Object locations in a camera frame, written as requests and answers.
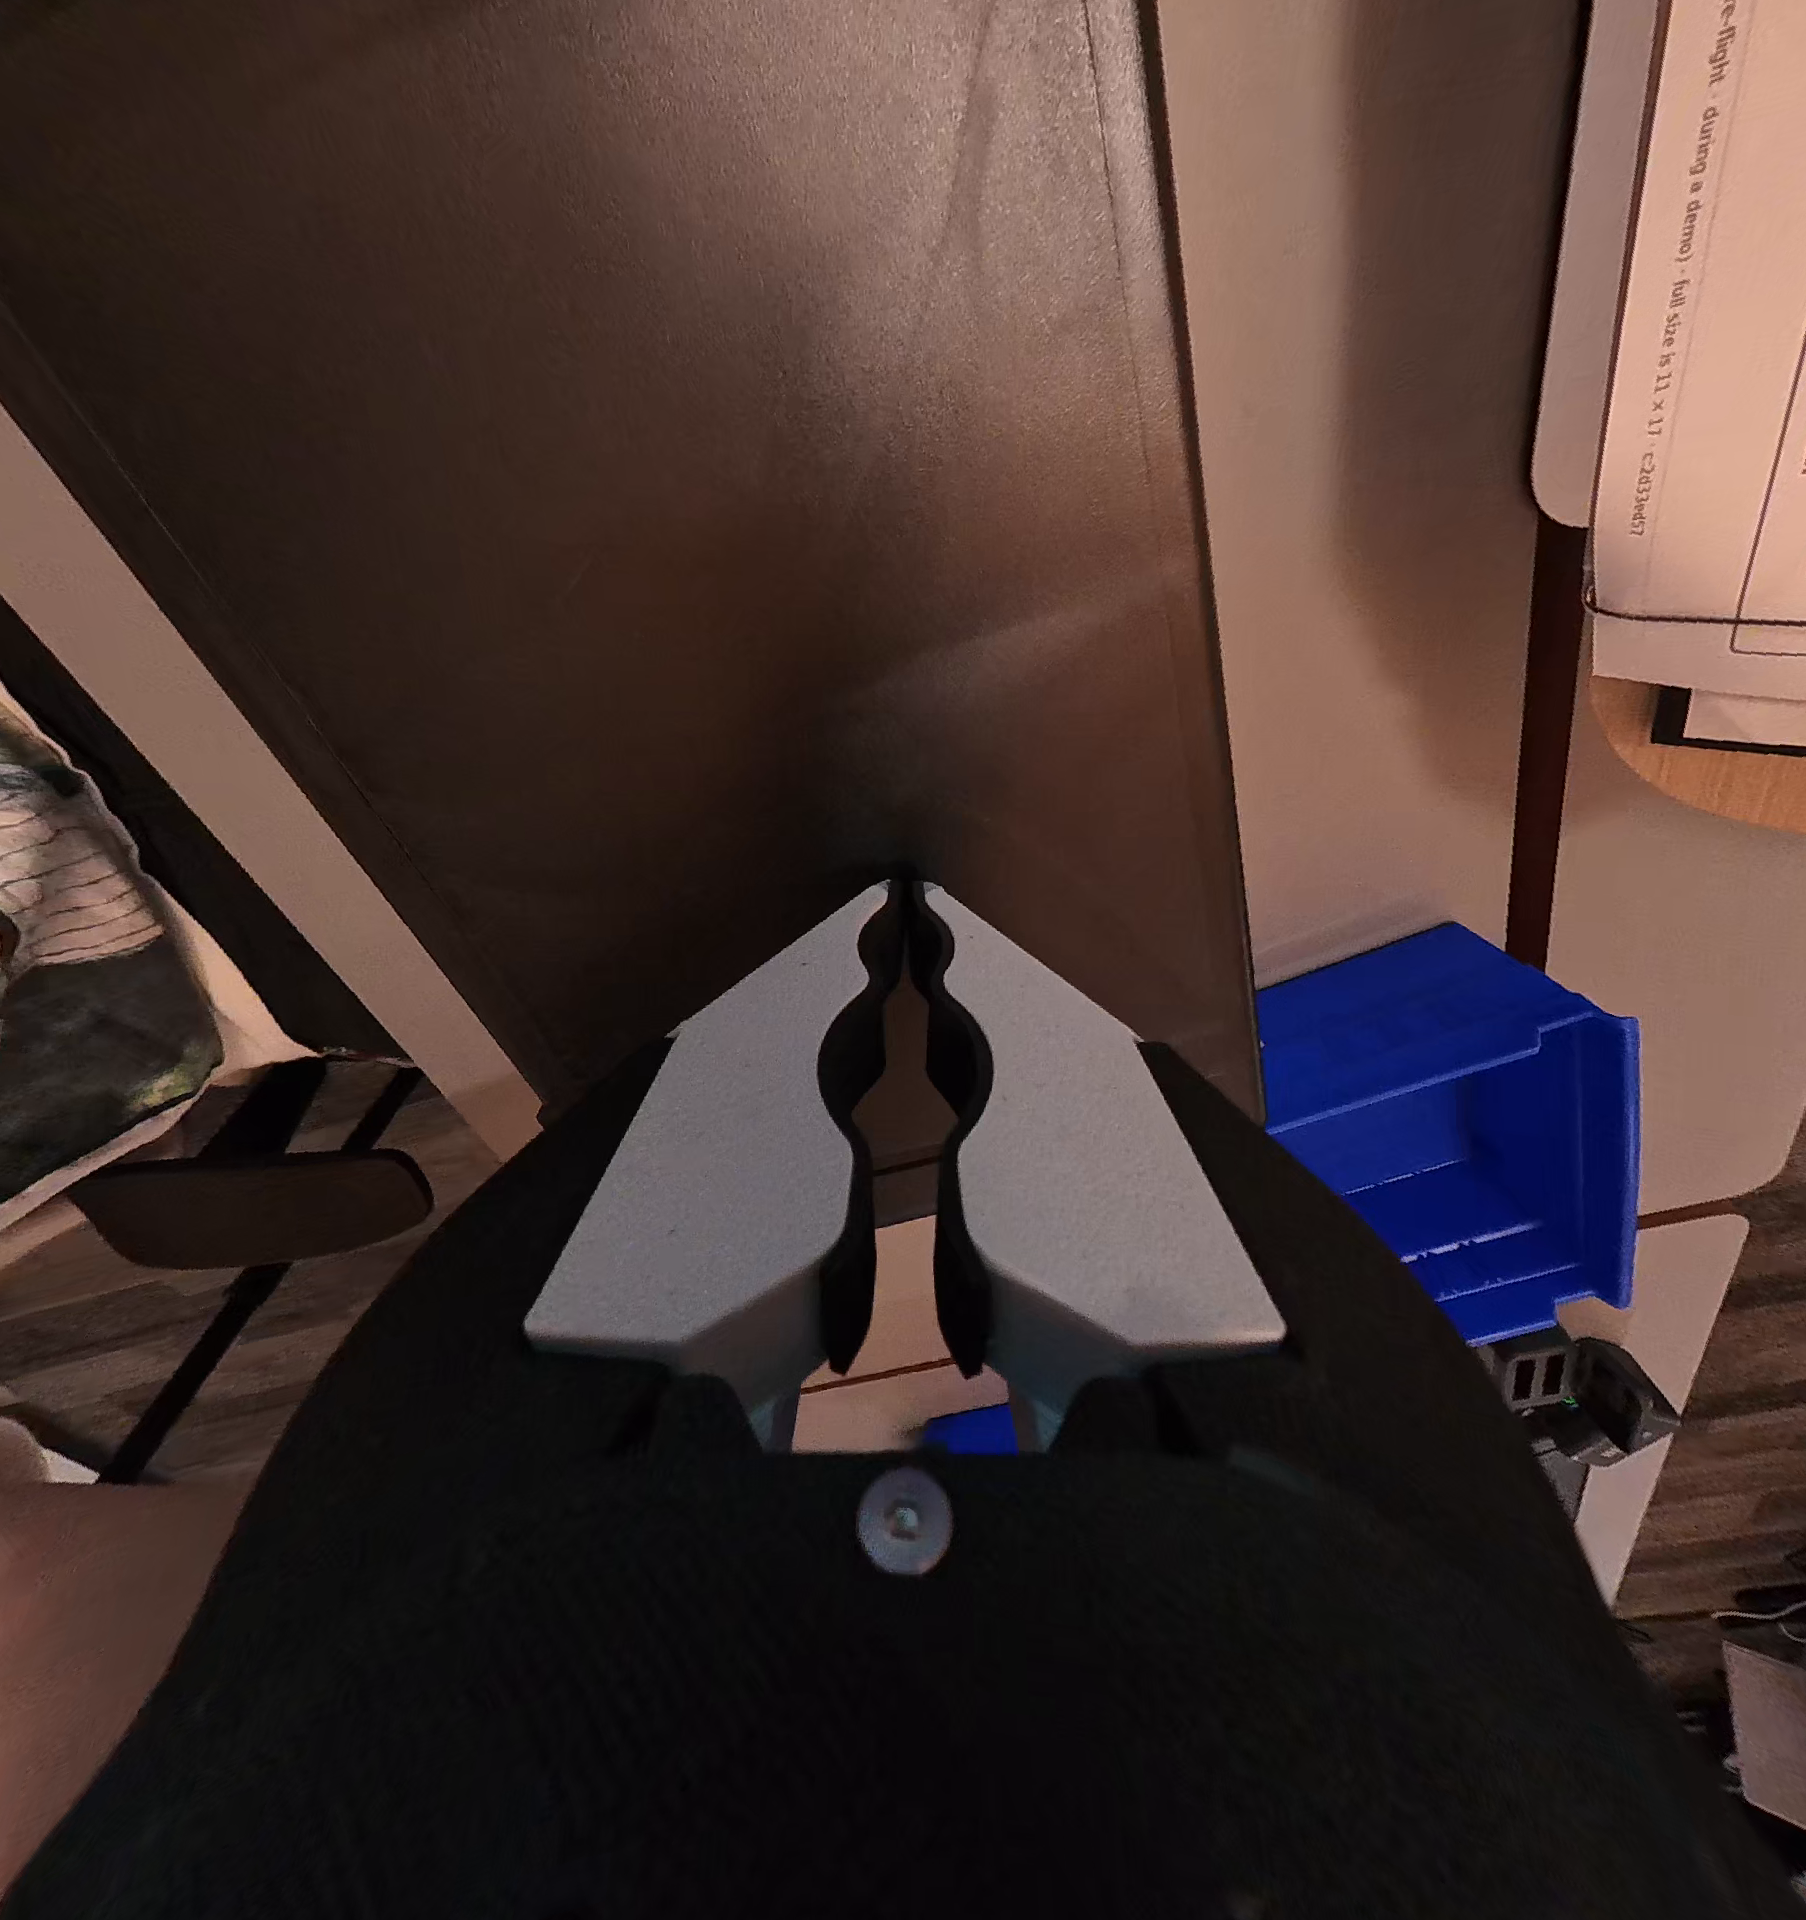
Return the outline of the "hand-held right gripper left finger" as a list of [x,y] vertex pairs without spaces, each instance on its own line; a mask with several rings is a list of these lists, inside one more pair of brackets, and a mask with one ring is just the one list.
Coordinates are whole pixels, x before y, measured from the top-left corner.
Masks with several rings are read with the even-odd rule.
[[544,1353],[723,1379],[789,1450],[799,1389],[868,1338],[872,1150],[887,1069],[890,885],[878,882],[671,1035],[525,1317]]

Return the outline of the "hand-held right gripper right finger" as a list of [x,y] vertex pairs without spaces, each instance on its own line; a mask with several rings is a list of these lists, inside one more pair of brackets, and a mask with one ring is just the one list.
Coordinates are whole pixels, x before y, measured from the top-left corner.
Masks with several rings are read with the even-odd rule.
[[1079,1391],[1154,1367],[1265,1357],[1286,1320],[1116,1016],[953,892],[911,885],[938,1153],[938,1328],[1003,1379],[1048,1450]]

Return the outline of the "black drawer cabinet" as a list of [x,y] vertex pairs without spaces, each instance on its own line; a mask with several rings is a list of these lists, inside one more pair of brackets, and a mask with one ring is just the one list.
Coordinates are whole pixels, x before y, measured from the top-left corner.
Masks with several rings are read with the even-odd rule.
[[549,1116],[899,867],[1264,1116],[1156,5],[0,5],[0,402]]

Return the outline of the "person's right forearm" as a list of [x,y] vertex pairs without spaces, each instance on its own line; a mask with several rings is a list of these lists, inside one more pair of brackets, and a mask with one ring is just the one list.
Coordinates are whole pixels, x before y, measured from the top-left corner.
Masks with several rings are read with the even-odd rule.
[[0,1481],[0,1894],[166,1673],[248,1493]]

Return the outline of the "grey desk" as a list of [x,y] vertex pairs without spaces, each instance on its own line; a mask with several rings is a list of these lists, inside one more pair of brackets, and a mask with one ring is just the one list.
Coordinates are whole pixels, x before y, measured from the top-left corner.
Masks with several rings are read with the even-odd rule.
[[[1260,988],[1505,927],[1586,8],[1156,8],[1264,1074]],[[0,597],[488,1144],[553,1119],[3,402]]]

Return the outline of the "black office chair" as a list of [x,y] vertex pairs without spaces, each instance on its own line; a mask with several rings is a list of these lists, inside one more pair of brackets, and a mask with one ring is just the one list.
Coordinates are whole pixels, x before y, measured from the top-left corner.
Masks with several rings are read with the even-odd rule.
[[232,1083],[0,1230],[0,1413],[109,1479],[251,1475],[314,1374],[498,1158],[0,597],[0,698],[232,962]]

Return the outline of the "black electronic device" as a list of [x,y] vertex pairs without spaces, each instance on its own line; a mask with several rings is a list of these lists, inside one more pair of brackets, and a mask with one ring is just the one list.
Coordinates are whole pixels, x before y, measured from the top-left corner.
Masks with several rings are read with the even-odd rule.
[[1682,1415],[1635,1357],[1560,1328],[1481,1348],[1502,1405],[1543,1459],[1610,1468],[1674,1435]]

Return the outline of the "person's printed white t-shirt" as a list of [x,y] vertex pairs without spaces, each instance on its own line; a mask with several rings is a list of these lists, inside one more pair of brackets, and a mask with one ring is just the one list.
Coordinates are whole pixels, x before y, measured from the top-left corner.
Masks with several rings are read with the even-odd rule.
[[0,682],[0,1231],[154,1139],[222,1069],[170,898]]

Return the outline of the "wooden backing board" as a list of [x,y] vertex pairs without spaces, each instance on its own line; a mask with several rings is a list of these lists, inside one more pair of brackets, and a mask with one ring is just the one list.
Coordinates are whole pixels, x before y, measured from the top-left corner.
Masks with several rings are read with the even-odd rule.
[[1806,834],[1806,756],[1658,744],[1658,689],[1650,684],[1595,677],[1587,698],[1615,756],[1668,799],[1713,817]]

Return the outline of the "grey flat plate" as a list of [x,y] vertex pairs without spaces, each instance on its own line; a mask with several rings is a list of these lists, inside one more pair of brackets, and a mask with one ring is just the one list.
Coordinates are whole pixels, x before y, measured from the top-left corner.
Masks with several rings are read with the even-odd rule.
[[1806,1834],[1806,1669],[1734,1642],[1723,1665],[1742,1796]]

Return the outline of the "white instruction poster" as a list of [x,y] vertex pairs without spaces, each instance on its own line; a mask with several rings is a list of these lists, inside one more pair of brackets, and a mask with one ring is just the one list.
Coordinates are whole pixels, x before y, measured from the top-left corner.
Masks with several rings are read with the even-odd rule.
[[1806,756],[1806,2],[1598,2],[1531,458],[1593,669]]

